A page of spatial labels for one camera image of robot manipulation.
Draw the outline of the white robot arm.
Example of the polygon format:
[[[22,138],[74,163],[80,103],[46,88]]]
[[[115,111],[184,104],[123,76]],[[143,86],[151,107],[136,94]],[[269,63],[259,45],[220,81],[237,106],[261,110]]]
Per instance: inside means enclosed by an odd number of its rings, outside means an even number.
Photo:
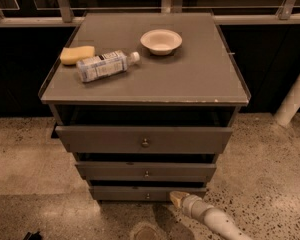
[[[204,224],[224,240],[253,240],[237,227],[226,212],[206,203],[201,197],[182,191],[172,191],[169,197],[185,216]]]

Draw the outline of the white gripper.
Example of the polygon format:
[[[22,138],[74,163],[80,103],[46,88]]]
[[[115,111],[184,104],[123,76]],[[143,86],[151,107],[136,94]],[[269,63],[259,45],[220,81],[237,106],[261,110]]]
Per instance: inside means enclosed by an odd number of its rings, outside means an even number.
[[[203,201],[197,195],[189,195],[188,192],[172,191],[169,194],[170,200],[175,207],[181,207],[184,215],[191,219],[195,219],[200,223],[211,221],[211,209],[213,205]]]

